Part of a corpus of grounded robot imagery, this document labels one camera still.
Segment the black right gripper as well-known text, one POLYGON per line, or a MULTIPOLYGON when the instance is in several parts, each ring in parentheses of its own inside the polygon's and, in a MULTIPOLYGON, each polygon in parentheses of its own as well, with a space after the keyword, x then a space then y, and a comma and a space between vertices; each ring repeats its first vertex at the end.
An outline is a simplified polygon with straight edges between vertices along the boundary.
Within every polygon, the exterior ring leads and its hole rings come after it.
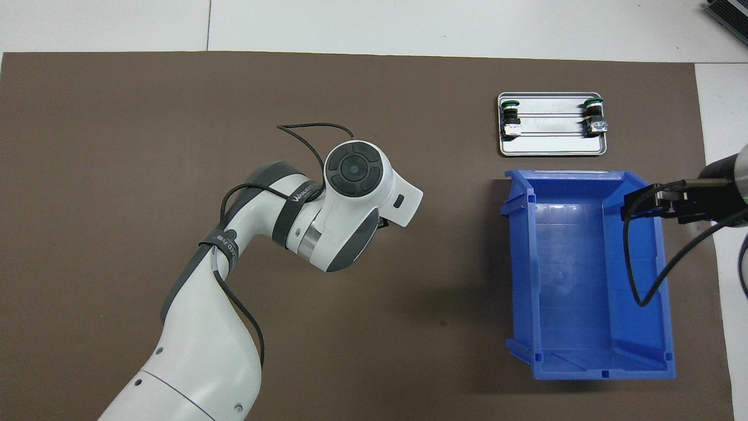
POLYGON ((624 219, 677 219, 681 225, 720 222, 746 210, 747 154, 733 154, 705 166, 687 193, 651 184, 624 195, 624 219))

